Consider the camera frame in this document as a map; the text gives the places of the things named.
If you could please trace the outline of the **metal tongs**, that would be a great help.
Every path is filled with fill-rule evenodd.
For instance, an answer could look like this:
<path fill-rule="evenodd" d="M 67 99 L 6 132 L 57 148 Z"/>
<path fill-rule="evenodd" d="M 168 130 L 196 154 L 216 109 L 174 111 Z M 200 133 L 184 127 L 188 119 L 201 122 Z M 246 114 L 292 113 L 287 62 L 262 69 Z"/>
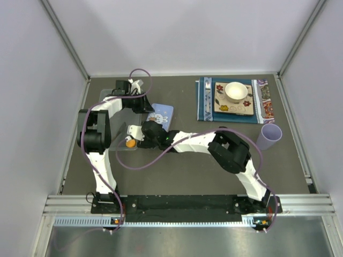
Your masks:
<path fill-rule="evenodd" d="M 113 141 L 119 136 L 121 135 L 122 133 L 126 132 L 126 122 L 124 122 L 116 131 L 116 133 L 114 134 L 113 136 Z"/>

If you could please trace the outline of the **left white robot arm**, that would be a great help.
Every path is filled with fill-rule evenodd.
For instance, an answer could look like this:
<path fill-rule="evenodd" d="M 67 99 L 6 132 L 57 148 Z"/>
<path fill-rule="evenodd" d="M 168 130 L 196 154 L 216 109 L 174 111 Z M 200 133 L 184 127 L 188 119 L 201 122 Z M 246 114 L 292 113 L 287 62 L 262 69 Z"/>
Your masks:
<path fill-rule="evenodd" d="M 110 167 L 110 119 L 123 109 L 130 109 L 136 114 L 154 111 L 142 85 L 143 81 L 140 79 L 118 80 L 112 92 L 101 102 L 78 112 L 77 144 L 85 160 L 91 165 L 96 181 L 93 204 L 97 206 L 102 203 L 112 213 L 121 208 L 122 200 L 115 191 L 117 183 Z"/>

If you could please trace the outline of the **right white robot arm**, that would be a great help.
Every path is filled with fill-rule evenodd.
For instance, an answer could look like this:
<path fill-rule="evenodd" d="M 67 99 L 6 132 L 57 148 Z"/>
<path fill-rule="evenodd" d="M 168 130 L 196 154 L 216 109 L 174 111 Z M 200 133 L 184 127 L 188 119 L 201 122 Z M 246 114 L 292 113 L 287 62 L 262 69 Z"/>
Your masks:
<path fill-rule="evenodd" d="M 254 167 L 249 144 L 228 128 L 187 133 L 180 130 L 166 131 L 162 125 L 147 121 L 137 128 L 128 129 L 128 132 L 138 141 L 139 148 L 211 155 L 222 169 L 237 176 L 245 188 L 253 210 L 261 212 L 270 205 L 271 191 L 261 181 Z"/>

